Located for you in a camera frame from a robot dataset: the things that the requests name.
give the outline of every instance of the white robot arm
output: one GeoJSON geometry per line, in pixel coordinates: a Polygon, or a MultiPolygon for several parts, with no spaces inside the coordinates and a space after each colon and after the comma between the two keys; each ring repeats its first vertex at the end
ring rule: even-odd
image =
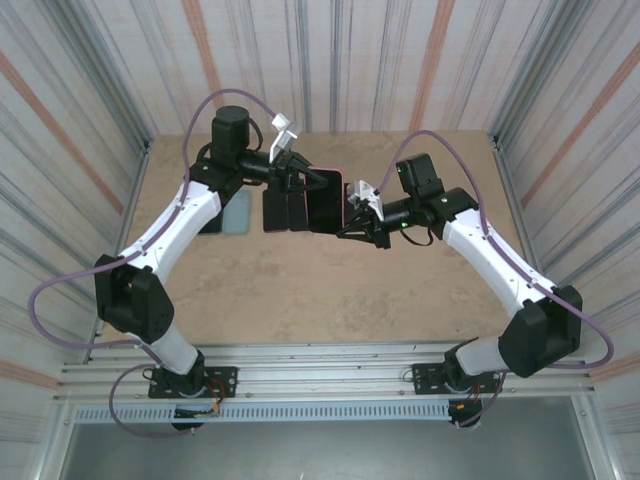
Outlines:
{"type": "MultiPolygon", "coordinates": [[[[248,112],[241,107],[219,109],[212,123],[216,144],[203,147],[191,166],[184,203],[180,204],[179,190],[153,225],[120,256],[142,251],[178,206],[180,211],[174,222],[141,255],[95,277],[100,318],[148,344],[162,361],[171,390],[183,396],[198,395],[206,373],[202,354],[186,341],[173,322],[173,305],[164,289],[171,268],[243,183],[267,183],[270,189],[287,193],[304,189],[300,188],[300,175],[312,177],[313,188],[322,188],[324,182],[309,168],[309,162],[290,151],[297,127],[282,115],[274,122],[280,134],[270,152],[248,150],[248,112]]],[[[496,253],[480,228],[476,202],[460,188],[445,191],[426,154],[403,160],[397,167],[408,197],[383,204],[373,187],[355,182],[349,201],[356,205],[356,213],[337,232],[338,238],[389,248],[390,233],[414,225],[427,227],[469,261],[512,319],[500,337],[468,341],[447,352],[441,366],[442,381],[455,391],[464,391],[474,377],[486,372],[509,370],[526,377],[575,351],[579,346],[580,320],[551,304],[496,253]]],[[[582,299],[575,289],[557,289],[489,228],[492,238],[530,273],[532,281],[581,308],[582,299]]],[[[96,265],[114,260],[103,255],[96,265]]]]}

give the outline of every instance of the corrugated metal wall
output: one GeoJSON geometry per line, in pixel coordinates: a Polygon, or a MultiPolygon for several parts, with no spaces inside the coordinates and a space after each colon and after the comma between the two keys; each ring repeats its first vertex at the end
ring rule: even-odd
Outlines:
{"type": "MultiPolygon", "coordinates": [[[[75,0],[149,129],[248,90],[307,131],[487,130],[552,0],[75,0]]],[[[245,105],[242,98],[218,103],[245,105]]],[[[213,108],[205,111],[213,116],[213,108]]],[[[199,125],[207,131],[206,122],[199,125]]]]}
{"type": "MultiPolygon", "coordinates": [[[[142,137],[182,133],[220,86],[308,131],[487,130],[528,89],[497,133],[542,266],[614,335],[616,359],[594,378],[626,471],[640,471],[637,1],[11,3],[0,3],[0,477],[28,463],[57,369],[76,358],[32,330],[29,291],[113,250],[142,137]],[[568,4],[576,23],[553,37],[563,48],[533,88],[527,73],[568,4]],[[114,91],[133,106],[126,118],[106,100],[114,91]]],[[[45,293],[45,325],[85,339],[93,295],[91,280],[45,293]]]]}
{"type": "MultiPolygon", "coordinates": [[[[584,5],[501,138],[542,268],[574,284],[613,336],[614,360],[592,375],[624,470],[639,478],[640,3],[584,5]]],[[[601,346],[591,331],[583,343],[601,346]]]]}
{"type": "MultiPolygon", "coordinates": [[[[78,361],[31,326],[39,283],[113,252],[141,158],[51,11],[0,2],[0,478],[21,478],[40,441],[63,362],[78,361]]],[[[93,280],[43,293],[52,333],[86,341],[93,280]]]]}

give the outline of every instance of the wooden table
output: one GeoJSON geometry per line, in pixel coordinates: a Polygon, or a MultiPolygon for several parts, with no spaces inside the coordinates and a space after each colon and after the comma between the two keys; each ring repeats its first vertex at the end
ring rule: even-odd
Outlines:
{"type": "MultiPolygon", "coordinates": [[[[345,180],[378,184],[406,133],[313,133],[295,150],[314,165],[342,169],[345,180]]],[[[489,218],[519,250],[486,133],[443,132],[468,162],[489,218]]],[[[271,136],[265,139],[269,145],[271,136]]],[[[134,215],[136,240],[171,201],[182,178],[181,137],[155,140],[134,215]]],[[[196,136],[190,155],[208,141],[196,136]]],[[[431,155],[445,188],[471,187],[435,140],[415,139],[405,155],[431,155]]],[[[385,201],[403,195],[397,176],[385,201]]],[[[484,281],[442,242],[416,247],[399,234],[392,248],[308,232],[262,230],[262,188],[251,188],[251,227],[244,236],[199,236],[177,262],[167,290],[175,321],[193,343],[363,342],[467,339],[502,332],[509,319],[484,281]]],[[[426,240],[424,229],[408,230],[426,240]]],[[[111,327],[105,339],[120,337],[111,327]]]]}

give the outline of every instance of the pink smartphone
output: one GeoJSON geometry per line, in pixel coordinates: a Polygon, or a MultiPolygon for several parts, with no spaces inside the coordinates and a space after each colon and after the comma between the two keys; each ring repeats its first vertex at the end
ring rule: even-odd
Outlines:
{"type": "MultiPolygon", "coordinates": [[[[326,180],[327,186],[306,192],[309,230],[315,233],[337,233],[344,227],[344,179],[340,170],[312,167],[326,180]]],[[[307,185],[314,180],[306,178],[307,185]]]]}

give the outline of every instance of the black smartphone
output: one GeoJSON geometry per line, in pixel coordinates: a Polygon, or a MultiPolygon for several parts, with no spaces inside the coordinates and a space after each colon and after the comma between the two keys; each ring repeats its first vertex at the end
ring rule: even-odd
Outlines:
{"type": "MultiPolygon", "coordinates": [[[[309,230],[315,233],[335,234],[344,226],[344,180],[340,170],[315,168],[313,170],[322,175],[327,181],[323,188],[308,190],[307,221],[309,230]]],[[[312,185],[313,179],[307,177],[307,185],[312,185]]]]}
{"type": "Polygon", "coordinates": [[[292,192],[287,195],[287,219],[289,220],[289,230],[292,232],[309,231],[304,192],[292,192]]]}
{"type": "Polygon", "coordinates": [[[265,232],[284,232],[289,227],[287,196],[269,189],[262,192],[262,225],[265,232]]]}

